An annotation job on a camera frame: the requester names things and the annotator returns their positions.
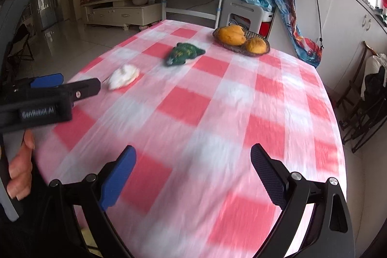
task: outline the hanging bag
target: hanging bag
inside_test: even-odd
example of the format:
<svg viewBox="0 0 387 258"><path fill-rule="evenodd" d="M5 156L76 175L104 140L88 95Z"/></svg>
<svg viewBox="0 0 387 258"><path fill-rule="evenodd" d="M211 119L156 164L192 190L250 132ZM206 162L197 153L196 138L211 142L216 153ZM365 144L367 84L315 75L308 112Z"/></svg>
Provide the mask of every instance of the hanging bag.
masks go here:
<svg viewBox="0 0 387 258"><path fill-rule="evenodd" d="M297 26L296 18L296 6L295 0L275 0L278 6L278 10L281 13L282 21L284 22L290 36L290 40L293 44L294 50L300 60L312 65L317 68L320 64L322 49L322 30L321 30L321 16L319 0L317 2L317 9L319 12L319 23L320 23L320 47L309 38L304 38L301 35L301 31Z"/></svg>

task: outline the pink and white checkered tablecloth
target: pink and white checkered tablecloth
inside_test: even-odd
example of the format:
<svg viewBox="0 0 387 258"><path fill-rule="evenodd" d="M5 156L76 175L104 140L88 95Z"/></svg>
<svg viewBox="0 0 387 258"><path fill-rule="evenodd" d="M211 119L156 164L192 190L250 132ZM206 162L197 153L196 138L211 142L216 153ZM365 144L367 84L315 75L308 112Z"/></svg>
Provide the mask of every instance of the pink and white checkered tablecloth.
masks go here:
<svg viewBox="0 0 387 258"><path fill-rule="evenodd" d="M127 39L72 81L102 82L124 63L140 76L113 92L103 85L76 104L71 122L36 131L47 182L80 181L126 145L136 148L134 171L107 214L137 258L252 257L281 212L251 165L255 143L309 180L338 178L346 195L339 129L316 70L275 49L259 58L235 54L212 31L165 20ZM178 42L206 54L165 67ZM309 206L288 253L301 244L310 214Z"/></svg>

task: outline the finger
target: finger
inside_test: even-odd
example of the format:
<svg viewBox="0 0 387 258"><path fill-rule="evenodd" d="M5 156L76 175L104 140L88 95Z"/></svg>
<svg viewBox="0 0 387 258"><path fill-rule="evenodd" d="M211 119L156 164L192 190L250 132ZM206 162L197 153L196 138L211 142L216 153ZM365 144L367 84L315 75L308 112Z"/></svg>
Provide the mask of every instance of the finger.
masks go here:
<svg viewBox="0 0 387 258"><path fill-rule="evenodd" d="M34 134L32 133L32 131L30 129L27 129L25 132L24 132L24 138L23 138L26 146L28 148L30 148L31 150L35 149L35 138L34 138Z"/></svg>
<svg viewBox="0 0 387 258"><path fill-rule="evenodd" d="M31 162L31 149L27 148L26 145L22 145L18 154L9 163L9 175L12 179L18 177L24 172L31 173L32 162Z"/></svg>
<svg viewBox="0 0 387 258"><path fill-rule="evenodd" d="M25 187L21 192L16 195L17 200L22 200L27 197L31 192L31 185Z"/></svg>
<svg viewBox="0 0 387 258"><path fill-rule="evenodd" d="M7 185L7 193L13 199L20 194L25 188L31 187L32 174L22 173Z"/></svg>

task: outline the white stool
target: white stool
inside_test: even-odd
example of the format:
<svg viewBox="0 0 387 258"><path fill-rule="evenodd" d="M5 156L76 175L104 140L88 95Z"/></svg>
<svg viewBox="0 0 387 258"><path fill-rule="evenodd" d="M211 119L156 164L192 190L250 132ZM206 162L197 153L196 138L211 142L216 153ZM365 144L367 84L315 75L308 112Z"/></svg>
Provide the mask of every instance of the white stool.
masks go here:
<svg viewBox="0 0 387 258"><path fill-rule="evenodd" d="M228 26L230 15L235 14L250 20L249 31L258 33L264 17L264 10L257 5L248 4L242 0L224 0L220 27Z"/></svg>

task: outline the blue gripper pad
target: blue gripper pad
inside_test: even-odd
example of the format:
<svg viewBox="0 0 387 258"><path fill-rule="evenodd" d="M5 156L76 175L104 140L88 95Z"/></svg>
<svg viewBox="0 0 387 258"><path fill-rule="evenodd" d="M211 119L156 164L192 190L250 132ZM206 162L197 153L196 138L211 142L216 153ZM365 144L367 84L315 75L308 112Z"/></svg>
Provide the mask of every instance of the blue gripper pad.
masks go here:
<svg viewBox="0 0 387 258"><path fill-rule="evenodd" d="M60 86L63 83L62 74L50 74L48 76L37 77L31 82L31 88L52 88Z"/></svg>
<svg viewBox="0 0 387 258"><path fill-rule="evenodd" d="M284 210L288 204L286 199L286 177L289 172L286 167L282 162L271 159L259 143L251 148L250 155L251 163L257 171L272 203Z"/></svg>
<svg viewBox="0 0 387 258"><path fill-rule="evenodd" d="M115 205L135 164L136 150L132 146L127 146L118 157L113 170L101 185L99 205L103 211Z"/></svg>

